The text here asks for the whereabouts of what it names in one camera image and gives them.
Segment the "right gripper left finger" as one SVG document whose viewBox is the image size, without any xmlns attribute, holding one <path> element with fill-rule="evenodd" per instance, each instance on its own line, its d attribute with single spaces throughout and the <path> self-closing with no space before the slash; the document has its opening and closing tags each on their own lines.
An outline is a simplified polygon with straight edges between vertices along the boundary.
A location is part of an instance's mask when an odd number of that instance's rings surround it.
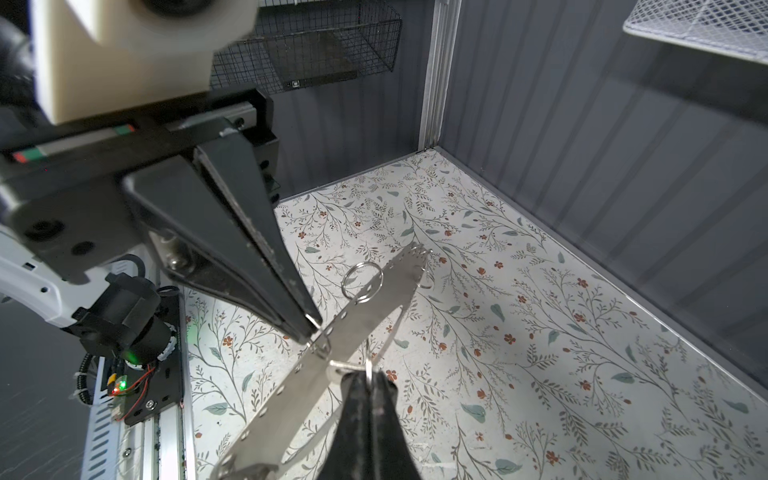
<svg viewBox="0 0 768 480">
<path fill-rule="evenodd" d="M 372 478 L 370 461 L 371 402 L 364 372 L 347 374 L 342 380 L 342 412 L 332 445 L 318 473 L 320 480 Z"/>
</svg>

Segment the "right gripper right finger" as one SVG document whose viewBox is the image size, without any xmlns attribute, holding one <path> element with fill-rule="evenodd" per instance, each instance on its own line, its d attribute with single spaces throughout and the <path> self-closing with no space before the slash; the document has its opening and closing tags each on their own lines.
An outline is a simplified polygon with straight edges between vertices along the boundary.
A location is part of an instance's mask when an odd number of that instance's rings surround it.
<svg viewBox="0 0 768 480">
<path fill-rule="evenodd" d="M 419 480 L 396 412 L 397 387 L 382 373 L 370 387 L 370 456 L 374 479 Z"/>
</svg>

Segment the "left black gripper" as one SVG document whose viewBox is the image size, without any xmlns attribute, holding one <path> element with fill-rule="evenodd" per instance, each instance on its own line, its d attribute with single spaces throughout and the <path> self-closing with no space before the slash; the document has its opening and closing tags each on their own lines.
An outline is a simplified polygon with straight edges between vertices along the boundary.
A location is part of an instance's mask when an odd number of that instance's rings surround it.
<svg viewBox="0 0 768 480">
<path fill-rule="evenodd" d="M 230 88 L 5 139 L 1 222 L 75 284 L 148 243 L 171 279 L 305 343 L 322 316 L 274 214 L 273 115 Z"/>
</svg>

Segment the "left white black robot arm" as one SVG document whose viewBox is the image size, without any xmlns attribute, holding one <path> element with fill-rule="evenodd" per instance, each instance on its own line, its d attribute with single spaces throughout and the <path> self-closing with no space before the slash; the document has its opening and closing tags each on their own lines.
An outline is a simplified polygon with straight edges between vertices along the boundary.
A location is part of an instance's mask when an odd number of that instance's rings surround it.
<svg viewBox="0 0 768 480">
<path fill-rule="evenodd" d="M 308 341 L 321 315 L 274 215 L 273 102 L 245 86 L 54 126 L 1 130 L 1 289 L 100 354 L 170 340 L 147 281 L 108 271 L 144 246 L 171 280 Z"/>
</svg>

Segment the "floral patterned table mat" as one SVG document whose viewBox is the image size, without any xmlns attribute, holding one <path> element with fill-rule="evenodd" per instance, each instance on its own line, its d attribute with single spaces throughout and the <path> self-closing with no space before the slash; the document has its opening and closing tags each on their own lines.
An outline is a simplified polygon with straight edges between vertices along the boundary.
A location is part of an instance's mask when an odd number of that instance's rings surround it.
<svg viewBox="0 0 768 480">
<path fill-rule="evenodd" d="M 372 335 L 426 479 L 763 479 L 767 405 L 437 151 L 283 201 L 319 311 L 416 241 L 425 287 Z"/>
</svg>

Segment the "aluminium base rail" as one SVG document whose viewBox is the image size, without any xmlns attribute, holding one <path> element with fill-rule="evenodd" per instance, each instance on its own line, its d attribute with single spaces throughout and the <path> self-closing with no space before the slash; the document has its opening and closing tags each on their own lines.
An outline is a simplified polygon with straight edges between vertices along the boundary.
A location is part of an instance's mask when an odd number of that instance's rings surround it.
<svg viewBox="0 0 768 480">
<path fill-rule="evenodd" d="M 160 318 L 170 325 L 175 349 L 142 384 L 142 402 L 131 400 L 119 422 L 117 479 L 194 479 L 191 387 L 183 295 L 160 289 Z"/>
</svg>

